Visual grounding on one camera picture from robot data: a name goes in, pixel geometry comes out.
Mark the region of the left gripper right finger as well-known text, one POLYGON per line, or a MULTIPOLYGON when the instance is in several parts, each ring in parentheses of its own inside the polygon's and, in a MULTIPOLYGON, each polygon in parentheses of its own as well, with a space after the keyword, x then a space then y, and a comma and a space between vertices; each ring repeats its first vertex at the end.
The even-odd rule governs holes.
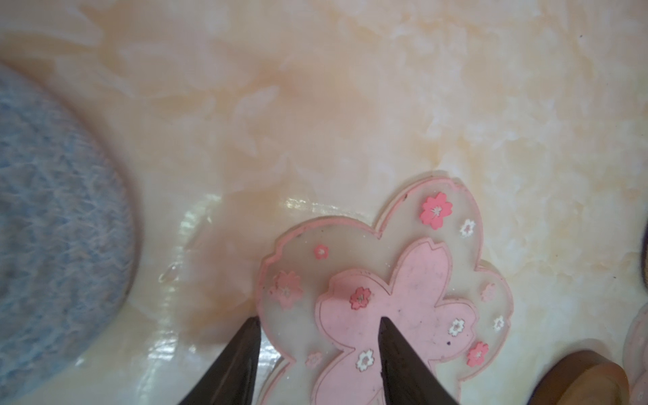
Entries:
POLYGON ((381 318, 378 344, 386 404, 458 405, 388 317, 381 318))

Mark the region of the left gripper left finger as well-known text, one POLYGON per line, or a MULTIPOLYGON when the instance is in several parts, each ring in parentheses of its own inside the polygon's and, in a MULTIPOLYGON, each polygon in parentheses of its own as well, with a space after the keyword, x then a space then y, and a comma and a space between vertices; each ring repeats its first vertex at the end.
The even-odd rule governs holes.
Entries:
POLYGON ((260 319, 250 317, 179 404, 252 404, 261 343, 260 319))

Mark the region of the pink flower coaster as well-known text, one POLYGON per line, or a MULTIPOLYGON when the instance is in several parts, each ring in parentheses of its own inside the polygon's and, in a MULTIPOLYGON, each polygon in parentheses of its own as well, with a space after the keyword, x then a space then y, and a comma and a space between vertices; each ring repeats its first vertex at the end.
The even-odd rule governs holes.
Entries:
POLYGON ((326 216, 284 233, 256 286, 263 332, 279 353, 261 403, 384 403, 383 318, 459 399, 499 354, 514 312, 483 244, 479 206, 447 177, 405 187, 372 225, 326 216))
POLYGON ((623 366, 629 380, 629 403, 647 404, 647 305, 639 310, 629 327, 623 366))

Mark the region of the brown wooden round coaster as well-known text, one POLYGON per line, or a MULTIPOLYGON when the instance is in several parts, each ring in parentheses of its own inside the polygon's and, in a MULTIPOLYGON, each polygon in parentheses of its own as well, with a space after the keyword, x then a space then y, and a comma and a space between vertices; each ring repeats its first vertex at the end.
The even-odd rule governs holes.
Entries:
POLYGON ((580 350, 558 361, 533 390, 529 405, 629 403, 624 369, 592 350, 580 350))

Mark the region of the grey woven round coaster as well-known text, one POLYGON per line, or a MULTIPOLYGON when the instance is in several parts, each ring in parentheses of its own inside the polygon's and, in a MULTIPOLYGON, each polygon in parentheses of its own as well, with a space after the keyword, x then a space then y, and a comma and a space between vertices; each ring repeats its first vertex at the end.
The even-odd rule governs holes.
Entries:
POLYGON ((127 189, 96 137, 55 96, 1 69, 1 400, 88 349, 133 280, 127 189))

